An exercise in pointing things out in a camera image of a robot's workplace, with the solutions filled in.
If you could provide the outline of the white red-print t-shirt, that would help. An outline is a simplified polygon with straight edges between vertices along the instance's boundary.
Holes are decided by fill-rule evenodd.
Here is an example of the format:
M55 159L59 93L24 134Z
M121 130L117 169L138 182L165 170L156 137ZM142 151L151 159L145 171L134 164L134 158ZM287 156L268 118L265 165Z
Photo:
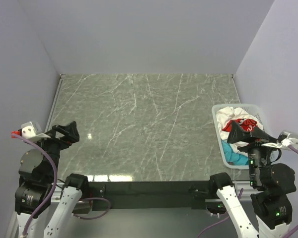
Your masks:
M232 122L236 122L246 131L252 131L254 128L264 129L263 122L259 113L259 108L251 104L218 104L212 107L212 115L215 124L216 135L220 147L220 152L224 161L227 161L223 144L227 144L231 152L239 155L245 155L237 147L246 143L237 142L228 143L228 135L231 131Z

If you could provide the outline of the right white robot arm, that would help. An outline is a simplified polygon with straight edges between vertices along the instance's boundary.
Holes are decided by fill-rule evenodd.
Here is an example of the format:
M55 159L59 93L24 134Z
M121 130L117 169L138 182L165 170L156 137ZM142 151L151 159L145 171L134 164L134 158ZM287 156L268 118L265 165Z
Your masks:
M221 200L238 237L285 237L293 212L287 195L297 189L295 172L285 164L271 161L270 156L272 152L277 151L280 158L281 150L288 150L289 146L297 145L298 134L282 131L278 138L274 138L258 127L246 131L233 121L227 140L232 143L246 143L246 146L239 147L239 150L248 155L250 186L258 190L257 194L250 195L258 228L254 228L247 217L228 174L220 173L210 177L210 196Z

